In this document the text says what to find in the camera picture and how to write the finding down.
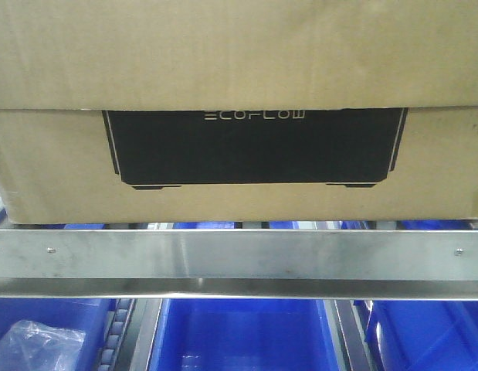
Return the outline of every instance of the stainless steel bar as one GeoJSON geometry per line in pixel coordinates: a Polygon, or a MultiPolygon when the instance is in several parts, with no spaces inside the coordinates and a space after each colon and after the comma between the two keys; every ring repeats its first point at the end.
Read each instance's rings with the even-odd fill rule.
{"type": "Polygon", "coordinates": [[[478,281],[478,231],[0,230],[0,278],[478,281]]]}
{"type": "Polygon", "coordinates": [[[478,281],[0,278],[0,297],[478,300],[478,281]]]}

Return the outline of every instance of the blue storage bin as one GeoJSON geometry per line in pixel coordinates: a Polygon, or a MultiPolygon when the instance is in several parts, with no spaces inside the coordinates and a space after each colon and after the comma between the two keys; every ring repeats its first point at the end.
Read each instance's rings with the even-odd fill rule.
{"type": "Polygon", "coordinates": [[[469,230],[463,220],[403,220],[406,230],[469,230]]]}
{"type": "Polygon", "coordinates": [[[176,230],[215,230],[215,229],[234,229],[234,222],[197,222],[197,223],[175,223],[176,230]]]}
{"type": "Polygon", "coordinates": [[[324,303],[167,299],[150,371],[335,371],[324,303]]]}
{"type": "Polygon", "coordinates": [[[271,230],[296,230],[298,228],[298,222],[270,222],[271,230]]]}
{"type": "Polygon", "coordinates": [[[104,343],[104,329],[111,299],[0,298],[0,337],[17,321],[26,319],[86,333],[76,371],[93,368],[104,343]]]}
{"type": "Polygon", "coordinates": [[[478,370],[478,302],[375,301],[366,336],[386,371],[478,370]]]}

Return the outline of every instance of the metal rack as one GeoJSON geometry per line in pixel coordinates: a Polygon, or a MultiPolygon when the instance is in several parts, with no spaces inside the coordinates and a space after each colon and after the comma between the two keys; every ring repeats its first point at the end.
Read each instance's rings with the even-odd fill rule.
{"type": "Polygon", "coordinates": [[[39,230],[3,215],[0,296],[478,299],[478,230],[39,230]]]}

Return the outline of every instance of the box flap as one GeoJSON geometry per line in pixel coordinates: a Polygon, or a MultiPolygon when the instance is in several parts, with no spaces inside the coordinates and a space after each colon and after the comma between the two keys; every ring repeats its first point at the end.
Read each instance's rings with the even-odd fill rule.
{"type": "Polygon", "coordinates": [[[0,0],[0,108],[478,105],[478,1],[0,0]]]}

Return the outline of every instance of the cardboard box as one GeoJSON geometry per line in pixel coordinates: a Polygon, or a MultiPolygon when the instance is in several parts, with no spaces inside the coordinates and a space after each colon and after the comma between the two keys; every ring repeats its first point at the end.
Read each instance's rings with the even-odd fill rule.
{"type": "Polygon", "coordinates": [[[0,1],[0,191],[17,223],[478,217],[478,1],[0,1]]]}

